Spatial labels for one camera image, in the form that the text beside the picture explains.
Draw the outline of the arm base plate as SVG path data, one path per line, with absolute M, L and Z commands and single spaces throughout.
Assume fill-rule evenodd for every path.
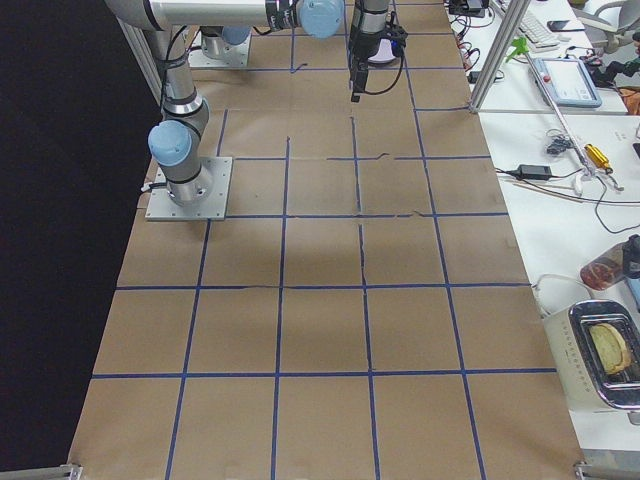
M 202 37 L 199 33 L 189 52 L 189 65 L 194 70 L 246 69 L 249 63 L 251 37 L 231 45 L 221 37 Z
M 145 217 L 150 221 L 223 221 L 232 177 L 231 157 L 200 157 L 201 170 L 190 183 L 168 182 L 157 169 L 148 193 Z

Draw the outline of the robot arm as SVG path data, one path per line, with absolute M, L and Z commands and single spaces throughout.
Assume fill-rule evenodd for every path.
M 213 178 L 198 157 L 200 138 L 209 120 L 209 106 L 194 85 L 184 32 L 190 26 L 270 32 L 302 28 L 325 39 L 341 26 L 342 1 L 110 1 L 116 18 L 142 31 L 160 79 L 162 120 L 148 135 L 153 158 L 166 179 L 169 199 L 180 206 L 207 198 Z
M 201 51 L 209 59 L 239 63 L 249 54 L 250 26 L 202 26 L 200 35 Z

